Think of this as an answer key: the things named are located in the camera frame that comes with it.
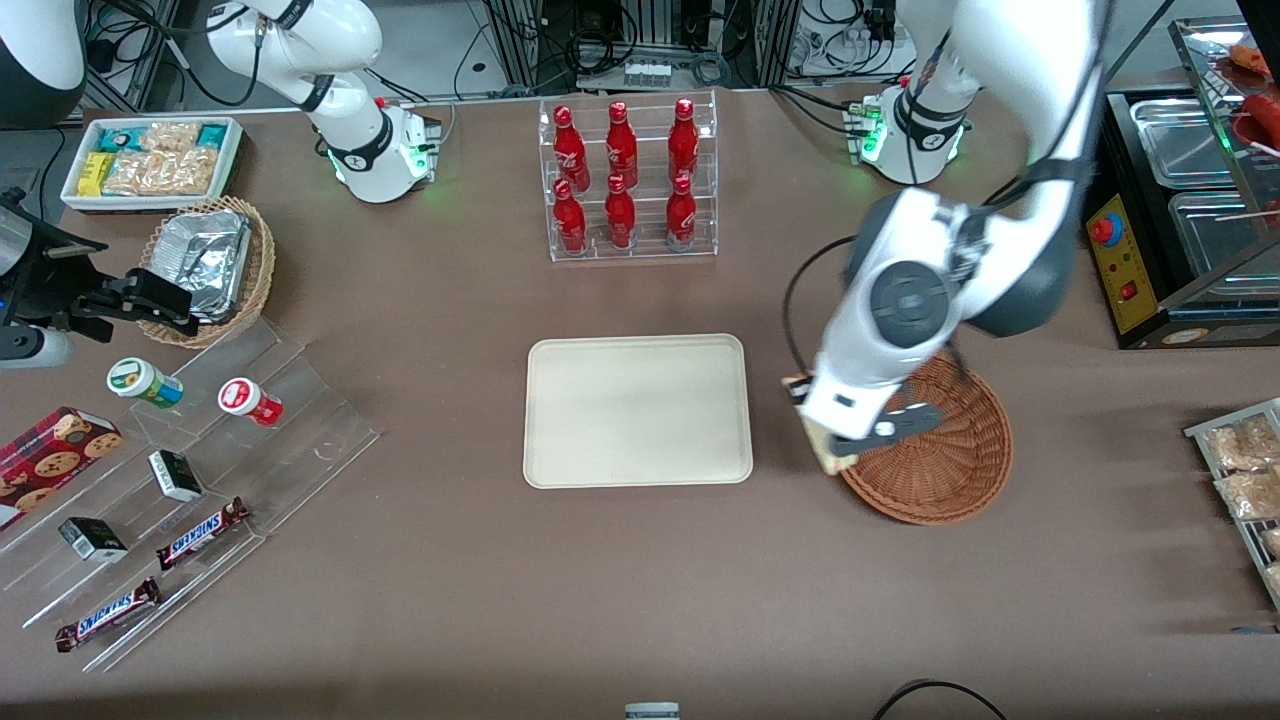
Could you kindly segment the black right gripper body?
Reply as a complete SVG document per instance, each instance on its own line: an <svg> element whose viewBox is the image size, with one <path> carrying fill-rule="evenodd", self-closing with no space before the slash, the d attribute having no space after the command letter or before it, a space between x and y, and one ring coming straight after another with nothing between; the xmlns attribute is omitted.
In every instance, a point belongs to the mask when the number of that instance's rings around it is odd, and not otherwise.
<svg viewBox="0 0 1280 720"><path fill-rule="evenodd" d="M114 325L81 309L114 278L90 256L106 243L68 233L19 205L3 206L3 327L40 325L111 336Z"/></svg>

